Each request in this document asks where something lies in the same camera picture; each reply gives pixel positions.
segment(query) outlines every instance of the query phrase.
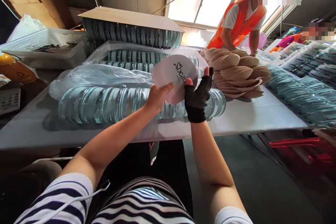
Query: gray floor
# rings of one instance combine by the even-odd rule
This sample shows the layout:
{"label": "gray floor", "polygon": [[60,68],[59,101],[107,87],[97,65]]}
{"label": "gray floor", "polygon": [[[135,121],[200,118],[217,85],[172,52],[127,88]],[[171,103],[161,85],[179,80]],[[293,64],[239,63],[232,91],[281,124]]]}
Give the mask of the gray floor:
{"label": "gray floor", "polygon": [[[215,138],[254,224],[326,223],[292,178],[240,135]],[[209,223],[193,154],[192,141],[183,140],[196,223]]]}

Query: stack of sponges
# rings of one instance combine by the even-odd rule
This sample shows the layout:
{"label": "stack of sponges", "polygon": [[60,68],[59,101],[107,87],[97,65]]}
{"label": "stack of sponges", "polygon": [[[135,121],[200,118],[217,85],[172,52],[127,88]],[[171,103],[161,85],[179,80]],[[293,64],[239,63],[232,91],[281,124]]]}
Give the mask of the stack of sponges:
{"label": "stack of sponges", "polygon": [[257,58],[240,49],[206,49],[205,59],[214,68],[213,81],[217,88],[230,98],[261,97],[264,92],[260,85],[272,79],[267,67],[259,66]]}
{"label": "stack of sponges", "polygon": [[202,58],[205,57],[205,50],[204,49],[198,51],[198,53],[202,56]]}

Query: work table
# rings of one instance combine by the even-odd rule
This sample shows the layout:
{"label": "work table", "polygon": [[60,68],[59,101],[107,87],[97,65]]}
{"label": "work table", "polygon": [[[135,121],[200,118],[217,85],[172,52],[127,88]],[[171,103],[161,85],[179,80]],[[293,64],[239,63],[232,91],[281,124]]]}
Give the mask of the work table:
{"label": "work table", "polygon": [[[283,105],[265,87],[264,96],[242,101],[228,99],[220,117],[208,122],[214,136],[302,129],[308,125]],[[58,118],[58,101],[43,90],[0,131],[0,149],[78,147],[85,145],[110,124],[75,125]],[[191,138],[185,119],[153,122],[132,142]]]}

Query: black fingerless glove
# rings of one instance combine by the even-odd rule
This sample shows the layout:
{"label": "black fingerless glove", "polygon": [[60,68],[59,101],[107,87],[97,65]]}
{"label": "black fingerless glove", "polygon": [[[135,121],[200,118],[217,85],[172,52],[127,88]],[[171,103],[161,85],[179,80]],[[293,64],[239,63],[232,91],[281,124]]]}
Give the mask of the black fingerless glove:
{"label": "black fingerless glove", "polygon": [[184,86],[185,90],[185,109],[188,113],[188,120],[192,123],[201,123],[206,120],[204,114],[204,108],[206,107],[206,101],[209,100],[210,95],[209,91],[212,86],[212,76],[214,69],[212,67],[209,68],[210,76],[203,76],[202,80],[197,87],[195,86]]}

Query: hand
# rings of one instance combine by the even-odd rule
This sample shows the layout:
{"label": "hand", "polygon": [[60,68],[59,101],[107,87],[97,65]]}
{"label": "hand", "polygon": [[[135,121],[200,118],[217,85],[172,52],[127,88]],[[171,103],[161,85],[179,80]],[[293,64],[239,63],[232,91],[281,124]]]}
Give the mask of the hand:
{"label": "hand", "polygon": [[206,67],[201,83],[196,90],[191,79],[185,80],[185,109],[188,113],[188,120],[192,123],[201,123],[206,120],[204,108],[207,105],[205,102],[209,100],[209,91],[212,86],[212,75],[214,69]]}
{"label": "hand", "polygon": [[147,109],[150,113],[153,113],[154,116],[157,115],[161,111],[166,95],[172,91],[173,88],[173,83],[169,83],[162,89],[159,89],[155,84],[152,85],[144,108]]}
{"label": "hand", "polygon": [[257,53],[258,53],[257,51],[253,51],[253,52],[251,52],[250,56],[255,57],[257,55]]}

